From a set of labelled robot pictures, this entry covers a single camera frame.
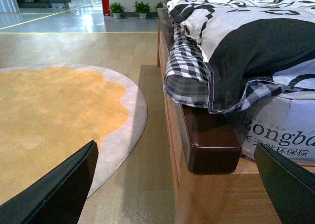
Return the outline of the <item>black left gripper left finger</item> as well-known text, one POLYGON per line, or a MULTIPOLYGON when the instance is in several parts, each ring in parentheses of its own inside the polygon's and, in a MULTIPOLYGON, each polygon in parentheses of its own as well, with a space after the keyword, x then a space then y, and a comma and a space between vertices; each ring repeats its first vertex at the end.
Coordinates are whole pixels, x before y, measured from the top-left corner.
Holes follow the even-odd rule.
POLYGON ((98 147, 90 141, 0 206, 2 224, 76 224, 90 191, 98 147))

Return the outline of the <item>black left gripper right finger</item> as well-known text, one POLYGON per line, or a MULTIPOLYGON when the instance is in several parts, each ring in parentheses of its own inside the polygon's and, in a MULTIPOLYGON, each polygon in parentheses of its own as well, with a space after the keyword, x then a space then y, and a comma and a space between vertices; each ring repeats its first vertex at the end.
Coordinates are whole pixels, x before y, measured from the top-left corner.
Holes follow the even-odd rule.
POLYGON ((263 185, 283 224, 315 222, 315 175, 259 143, 254 152, 263 185))

